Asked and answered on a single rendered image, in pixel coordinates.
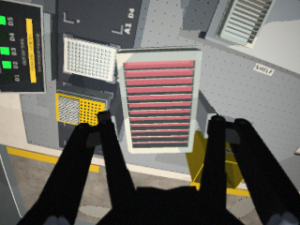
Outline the yellow tip rack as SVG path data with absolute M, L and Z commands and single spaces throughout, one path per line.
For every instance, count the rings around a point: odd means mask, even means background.
M 97 113 L 110 109 L 112 94 L 65 84 L 55 92 L 56 121 L 98 125 Z

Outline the yellow open-top box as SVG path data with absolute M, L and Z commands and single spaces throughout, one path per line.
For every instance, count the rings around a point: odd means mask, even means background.
M 193 152 L 186 153 L 187 165 L 189 168 L 192 183 L 201 183 L 206 145 L 207 139 L 204 139 L 202 133 L 199 130 L 196 130 L 194 134 Z M 228 142 L 226 142 L 225 161 L 227 161 L 225 162 L 227 173 L 227 188 L 237 189 L 244 178 L 239 171 L 239 167 L 233 156 L 233 151 Z

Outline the grey flat table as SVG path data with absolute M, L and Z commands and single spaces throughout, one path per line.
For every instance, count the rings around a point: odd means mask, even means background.
M 206 32 L 210 40 L 300 74 L 300 0 L 276 0 L 252 49 L 215 37 L 229 0 L 218 0 Z

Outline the white well plate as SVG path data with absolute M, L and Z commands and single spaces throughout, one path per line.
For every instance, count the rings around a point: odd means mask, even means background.
M 112 81 L 118 48 L 65 37 L 64 71 Z

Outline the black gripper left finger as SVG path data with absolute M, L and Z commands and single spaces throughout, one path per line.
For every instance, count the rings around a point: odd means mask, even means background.
M 149 225 L 118 141 L 124 121 L 119 91 L 111 108 L 97 113 L 98 125 L 74 128 L 37 201 L 16 225 L 74 225 L 97 145 L 102 146 L 114 225 Z

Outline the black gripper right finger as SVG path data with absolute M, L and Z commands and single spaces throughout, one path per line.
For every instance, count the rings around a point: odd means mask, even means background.
M 226 121 L 200 89 L 196 120 L 208 139 L 192 225 L 227 225 L 226 143 L 262 225 L 300 225 L 300 193 L 250 122 Z

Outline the cream reservoir tray with red troughs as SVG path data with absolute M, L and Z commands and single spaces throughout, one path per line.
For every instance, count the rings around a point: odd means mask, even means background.
M 116 53 L 131 154 L 192 152 L 202 54 L 198 46 Z

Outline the white trough reservoir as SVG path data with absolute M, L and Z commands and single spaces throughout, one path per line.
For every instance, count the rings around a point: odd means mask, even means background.
M 229 0 L 215 38 L 252 49 L 275 2 L 276 0 Z

